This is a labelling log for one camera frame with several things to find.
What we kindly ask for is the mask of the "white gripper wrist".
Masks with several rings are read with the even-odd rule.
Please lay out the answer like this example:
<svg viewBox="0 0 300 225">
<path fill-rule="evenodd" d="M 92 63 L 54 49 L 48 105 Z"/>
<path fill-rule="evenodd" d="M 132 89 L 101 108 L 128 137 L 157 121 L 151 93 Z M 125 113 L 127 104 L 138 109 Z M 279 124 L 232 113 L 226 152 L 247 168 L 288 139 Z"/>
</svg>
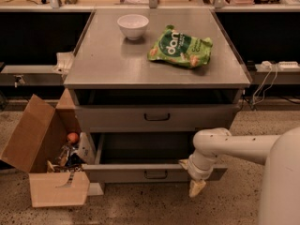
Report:
<svg viewBox="0 0 300 225">
<path fill-rule="evenodd" d="M 193 180 L 189 183 L 188 195 L 194 198 L 205 188 L 206 182 L 213 171 L 216 157 L 207 157 L 200 152 L 194 152 L 188 159 L 180 159 L 179 165 L 186 170 Z"/>
</svg>

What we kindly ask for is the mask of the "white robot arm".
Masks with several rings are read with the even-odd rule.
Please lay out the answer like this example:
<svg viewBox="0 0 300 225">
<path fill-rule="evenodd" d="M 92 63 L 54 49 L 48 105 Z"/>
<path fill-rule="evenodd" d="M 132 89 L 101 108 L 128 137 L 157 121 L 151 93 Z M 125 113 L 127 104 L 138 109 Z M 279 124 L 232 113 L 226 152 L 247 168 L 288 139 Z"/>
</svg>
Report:
<svg viewBox="0 0 300 225">
<path fill-rule="evenodd" d="M 264 166 L 258 225 L 300 225 L 300 127 L 281 135 L 233 136 L 226 128 L 193 137 L 194 152 L 179 164 L 190 175 L 189 196 L 205 187 L 220 156 Z"/>
</svg>

